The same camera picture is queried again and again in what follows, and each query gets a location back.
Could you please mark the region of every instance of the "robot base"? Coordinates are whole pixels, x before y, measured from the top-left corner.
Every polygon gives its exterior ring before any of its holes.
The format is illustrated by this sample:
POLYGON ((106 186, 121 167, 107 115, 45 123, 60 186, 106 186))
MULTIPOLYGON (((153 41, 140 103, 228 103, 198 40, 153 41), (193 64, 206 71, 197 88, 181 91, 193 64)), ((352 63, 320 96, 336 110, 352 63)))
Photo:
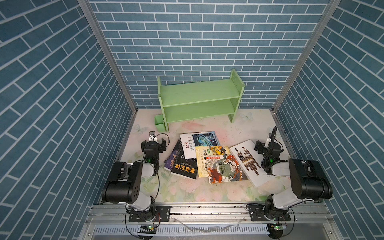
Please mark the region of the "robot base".
MULTIPOLYGON (((249 210, 250 210, 251 221, 253 221, 253 222, 271 221, 272 220, 271 218, 266 217, 266 214, 264 213, 262 205, 250 205, 249 210)), ((288 213, 285 213, 285 214, 281 215, 278 218, 278 220, 281 222, 284 222, 284 220, 290 221, 291 216, 288 213)))
POLYGON ((146 222, 145 219, 153 218, 156 216, 156 222, 159 221, 158 215, 160 214, 160 222, 169 222, 170 206, 156 206, 154 215, 150 211, 145 211, 139 215, 135 212, 132 212, 129 215, 129 222, 146 222))

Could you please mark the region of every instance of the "metal rail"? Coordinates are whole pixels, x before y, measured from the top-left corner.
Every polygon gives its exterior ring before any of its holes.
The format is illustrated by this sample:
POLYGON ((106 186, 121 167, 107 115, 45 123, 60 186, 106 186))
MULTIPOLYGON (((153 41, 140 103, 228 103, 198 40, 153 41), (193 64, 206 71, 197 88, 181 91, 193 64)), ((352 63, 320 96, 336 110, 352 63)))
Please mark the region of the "metal rail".
MULTIPOLYGON (((271 221, 252 222, 249 212, 245 208, 247 203, 180 203, 158 205, 171 206, 170 221, 168 225, 180 225, 178 221, 184 224, 238 224, 249 226, 255 223, 276 223, 271 221)), ((295 219, 290 212, 291 221, 287 223, 324 223, 327 226, 334 224, 333 218, 328 211, 325 203, 306 203, 293 208, 295 219)), ((98 226, 125 224, 125 206, 119 204, 93 205, 79 239, 91 239, 93 231, 98 226)), ((126 222, 128 226, 137 225, 137 223, 126 222)))

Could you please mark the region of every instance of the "black book cover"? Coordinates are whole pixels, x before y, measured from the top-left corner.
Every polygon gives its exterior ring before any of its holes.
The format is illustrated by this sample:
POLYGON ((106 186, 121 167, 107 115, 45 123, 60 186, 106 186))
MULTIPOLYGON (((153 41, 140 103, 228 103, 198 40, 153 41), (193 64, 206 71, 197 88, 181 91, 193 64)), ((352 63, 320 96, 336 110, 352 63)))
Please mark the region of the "black book cover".
POLYGON ((175 145, 175 147, 172 150, 172 153, 169 155, 167 160, 165 161, 164 168, 168 171, 172 170, 173 164, 175 163, 175 160, 179 154, 180 149, 182 149, 181 146, 181 140, 179 139, 175 145))
POLYGON ((196 179, 197 176, 197 161, 196 158, 185 159, 184 151, 181 147, 173 164, 171 174, 181 177, 196 179))

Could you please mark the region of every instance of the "green wooden shelf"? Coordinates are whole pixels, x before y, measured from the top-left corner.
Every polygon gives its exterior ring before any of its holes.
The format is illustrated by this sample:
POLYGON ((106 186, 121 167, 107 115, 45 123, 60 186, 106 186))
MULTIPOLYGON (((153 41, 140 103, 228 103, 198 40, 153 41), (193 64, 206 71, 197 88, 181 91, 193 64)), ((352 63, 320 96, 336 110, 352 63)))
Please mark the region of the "green wooden shelf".
POLYGON ((218 115, 228 115, 234 121, 244 92, 244 82, 232 69, 229 79, 161 85, 157 77, 157 91, 166 131, 168 123, 218 115))
POLYGON ((163 107, 238 98, 231 79, 161 86, 163 107))
POLYGON ((229 99, 193 103, 164 108, 167 122, 180 122, 217 115, 234 114, 235 108, 229 99))

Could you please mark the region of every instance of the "book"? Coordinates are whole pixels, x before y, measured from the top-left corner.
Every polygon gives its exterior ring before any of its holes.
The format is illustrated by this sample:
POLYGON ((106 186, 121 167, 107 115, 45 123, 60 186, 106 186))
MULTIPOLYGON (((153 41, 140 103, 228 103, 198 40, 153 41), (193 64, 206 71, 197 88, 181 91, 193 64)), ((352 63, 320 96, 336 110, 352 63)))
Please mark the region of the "book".
POLYGON ((164 164, 165 170, 168 170, 168 171, 172 170, 173 164, 177 158, 177 155, 178 155, 180 149, 182 149, 182 146, 181 146, 181 140, 179 139, 177 141, 175 147, 173 148, 171 154, 169 155, 169 157, 164 162, 165 163, 164 164))
POLYGON ((171 174, 196 179, 197 176, 197 162, 196 158, 185 159, 183 148, 181 147, 175 163, 173 164, 171 174))
POLYGON ((208 177, 208 168, 229 155, 228 146, 198 146, 196 147, 197 169, 199 177, 208 177))
POLYGON ((247 140, 231 147, 230 151, 242 168, 243 173, 251 181, 253 187, 256 188, 271 180, 274 176, 268 175, 261 167, 263 155, 258 154, 254 148, 255 144, 252 140, 247 140))
POLYGON ((209 184, 248 179, 233 155, 224 155, 224 157, 216 161, 212 167, 208 167, 207 172, 209 184))
POLYGON ((220 145, 214 131, 184 133, 180 139, 186 159, 196 158, 195 147, 220 145))

